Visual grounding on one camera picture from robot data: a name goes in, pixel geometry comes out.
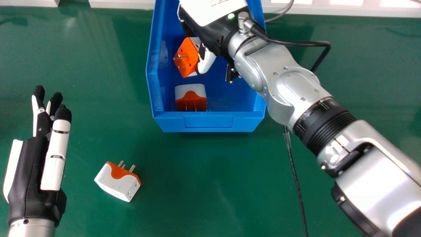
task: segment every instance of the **green indicator light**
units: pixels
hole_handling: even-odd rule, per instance
[[[234,13],[228,14],[228,19],[232,20],[234,18],[235,18],[235,14]]]

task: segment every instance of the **robotic arm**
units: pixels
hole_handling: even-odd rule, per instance
[[[285,46],[269,42],[245,0],[180,0],[178,15],[317,156],[336,179],[333,199],[364,236],[419,236],[421,168],[336,102]]]
[[[44,107],[45,91],[32,95],[33,137],[14,140],[3,194],[9,204],[9,237],[54,237],[66,209],[61,190],[72,114],[57,92]]]

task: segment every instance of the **gray cable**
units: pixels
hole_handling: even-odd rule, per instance
[[[292,7],[293,4],[294,4],[294,0],[291,0],[288,3],[288,7],[283,12],[279,13],[277,16],[274,16],[272,18],[269,18],[269,19],[265,20],[264,22],[266,22],[266,23],[267,22],[271,22],[271,21],[274,21],[274,20],[280,18],[281,16],[285,15],[291,9],[291,7]]]

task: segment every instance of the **white label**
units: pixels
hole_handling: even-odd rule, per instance
[[[245,0],[180,0],[183,9],[200,26],[247,6]]]

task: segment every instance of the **black palm of robotic hand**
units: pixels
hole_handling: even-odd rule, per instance
[[[66,209],[60,186],[72,114],[61,104],[61,93],[56,92],[46,108],[44,96],[44,88],[37,86],[32,95],[33,137],[14,140],[10,153],[3,193],[9,203],[11,231],[37,220],[57,227]]]

